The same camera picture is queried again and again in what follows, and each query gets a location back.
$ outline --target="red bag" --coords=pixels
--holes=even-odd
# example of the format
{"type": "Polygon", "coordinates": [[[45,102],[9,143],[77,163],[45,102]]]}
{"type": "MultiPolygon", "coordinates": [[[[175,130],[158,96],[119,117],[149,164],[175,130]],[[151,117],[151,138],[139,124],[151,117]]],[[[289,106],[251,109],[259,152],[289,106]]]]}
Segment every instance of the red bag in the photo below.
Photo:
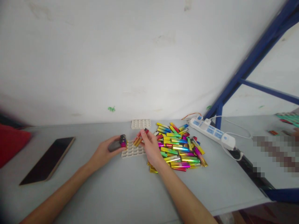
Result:
{"type": "Polygon", "coordinates": [[[10,161],[30,138],[30,132],[0,124],[0,168],[10,161]]]}

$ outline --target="green mark on wall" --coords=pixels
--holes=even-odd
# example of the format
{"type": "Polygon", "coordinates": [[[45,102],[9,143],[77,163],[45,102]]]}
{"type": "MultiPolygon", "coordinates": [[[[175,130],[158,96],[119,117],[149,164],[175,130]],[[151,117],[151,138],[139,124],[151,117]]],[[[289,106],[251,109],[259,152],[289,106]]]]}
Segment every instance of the green mark on wall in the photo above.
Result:
{"type": "Polygon", "coordinates": [[[108,107],[108,110],[110,110],[111,112],[115,111],[115,106],[114,107],[108,107]]]}

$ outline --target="white power strip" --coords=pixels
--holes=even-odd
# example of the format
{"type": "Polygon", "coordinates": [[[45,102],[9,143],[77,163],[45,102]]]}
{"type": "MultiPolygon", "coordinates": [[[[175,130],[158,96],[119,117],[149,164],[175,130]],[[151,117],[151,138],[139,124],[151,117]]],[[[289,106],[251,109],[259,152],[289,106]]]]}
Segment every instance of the white power strip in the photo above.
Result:
{"type": "Polygon", "coordinates": [[[211,124],[210,119],[203,120],[203,117],[200,115],[198,117],[192,118],[189,121],[189,125],[192,128],[203,133],[205,136],[209,137],[210,139],[213,139],[215,142],[219,143],[220,145],[222,142],[223,147],[226,148],[227,150],[233,150],[234,147],[236,146],[235,138],[211,126],[210,124],[211,124]]]}

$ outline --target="blue metal rack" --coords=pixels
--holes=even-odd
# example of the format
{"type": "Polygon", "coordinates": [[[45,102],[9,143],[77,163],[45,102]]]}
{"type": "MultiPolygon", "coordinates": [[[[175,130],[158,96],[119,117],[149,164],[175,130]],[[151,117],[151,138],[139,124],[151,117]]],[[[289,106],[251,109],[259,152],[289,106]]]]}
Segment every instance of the blue metal rack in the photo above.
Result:
{"type": "MultiPolygon", "coordinates": [[[[299,98],[296,96],[246,80],[283,34],[298,22],[299,0],[288,0],[204,118],[222,115],[222,107],[241,84],[299,105],[299,98]]],[[[216,118],[216,128],[221,128],[221,117],[216,118]]]]}

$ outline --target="white tray with holes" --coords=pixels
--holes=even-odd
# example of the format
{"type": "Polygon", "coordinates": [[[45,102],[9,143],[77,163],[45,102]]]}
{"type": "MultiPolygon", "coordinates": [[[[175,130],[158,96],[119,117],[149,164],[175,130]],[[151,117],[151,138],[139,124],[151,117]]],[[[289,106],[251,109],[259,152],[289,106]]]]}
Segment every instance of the white tray with holes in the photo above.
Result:
{"type": "Polygon", "coordinates": [[[128,149],[121,152],[122,158],[128,158],[132,156],[140,156],[145,154],[144,148],[139,145],[138,147],[133,145],[134,141],[128,141],[128,149]]]}
{"type": "Polygon", "coordinates": [[[132,125],[131,125],[132,129],[144,129],[150,128],[150,119],[141,119],[141,120],[132,120],[132,125]]]}

